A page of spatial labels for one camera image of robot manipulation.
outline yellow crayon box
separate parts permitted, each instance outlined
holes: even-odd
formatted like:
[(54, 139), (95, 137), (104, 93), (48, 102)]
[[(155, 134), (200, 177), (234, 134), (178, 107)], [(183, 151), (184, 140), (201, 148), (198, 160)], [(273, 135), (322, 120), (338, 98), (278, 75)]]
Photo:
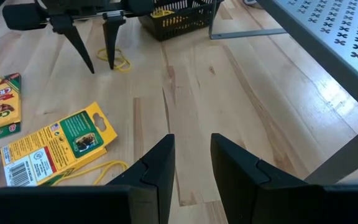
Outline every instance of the yellow crayon box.
[(97, 103), (0, 149), (6, 183), (52, 185), (107, 152), (117, 137)]
[(21, 129), (21, 76), (19, 73), (0, 78), (0, 138)]

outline perforated metal panel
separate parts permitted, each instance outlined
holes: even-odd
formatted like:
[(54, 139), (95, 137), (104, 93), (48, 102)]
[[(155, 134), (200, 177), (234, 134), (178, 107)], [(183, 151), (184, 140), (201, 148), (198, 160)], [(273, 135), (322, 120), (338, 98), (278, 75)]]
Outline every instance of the perforated metal panel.
[(358, 0), (258, 0), (358, 100)]

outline metal leg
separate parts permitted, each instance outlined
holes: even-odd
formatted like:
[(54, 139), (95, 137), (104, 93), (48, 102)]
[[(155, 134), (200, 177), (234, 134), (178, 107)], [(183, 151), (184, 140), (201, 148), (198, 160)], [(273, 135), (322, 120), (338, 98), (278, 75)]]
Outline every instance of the metal leg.
[(310, 184), (335, 184), (358, 169), (358, 135), (310, 174)]
[(262, 29), (262, 30), (251, 30), (251, 31), (242, 31), (242, 32), (230, 32), (222, 34), (213, 34), (214, 18), (216, 13), (217, 0), (213, 0), (213, 9), (211, 14), (211, 22), (209, 23), (209, 38), (211, 40), (219, 39), (230, 39), (230, 38), (239, 38), (239, 37), (253, 37), (258, 35), (274, 35), (274, 34), (286, 34), (287, 32), (284, 29)]

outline wooden table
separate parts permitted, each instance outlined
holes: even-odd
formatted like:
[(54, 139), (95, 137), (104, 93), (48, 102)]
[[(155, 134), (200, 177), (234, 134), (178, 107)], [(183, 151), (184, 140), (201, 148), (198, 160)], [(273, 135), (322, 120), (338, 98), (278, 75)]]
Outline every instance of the wooden table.
[[(7, 3), (25, 2), (8, 0)], [(216, 32), (278, 28), (259, 9), (225, 0)], [(358, 133), (358, 103), (289, 35), (210, 41), (207, 29), (157, 42), (137, 19), (117, 38), (134, 68), (110, 71), (102, 20), (76, 25), (94, 62), (90, 74), (64, 37), (9, 30), (0, 10), (0, 76), (20, 72), (22, 131), (0, 147), (97, 101), (118, 133), (111, 159), (138, 160), (167, 133), (176, 136), (171, 223), (225, 223), (209, 141), (221, 133), (263, 160), (305, 178)], [(102, 184), (113, 179), (113, 169)], [(100, 171), (62, 182), (90, 185)], [(348, 179), (358, 177), (358, 171)], [(5, 186), (0, 170), (0, 187)]]

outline basket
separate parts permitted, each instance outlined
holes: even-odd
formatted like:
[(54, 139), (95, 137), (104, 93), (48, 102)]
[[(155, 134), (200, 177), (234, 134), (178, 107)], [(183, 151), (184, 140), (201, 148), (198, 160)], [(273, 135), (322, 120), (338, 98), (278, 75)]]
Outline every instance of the basket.
[[(216, 11), (223, 0), (218, 0)], [(173, 11), (162, 17), (139, 17), (142, 26), (157, 40), (163, 41), (209, 26), (213, 0), (154, 0), (155, 12)]]

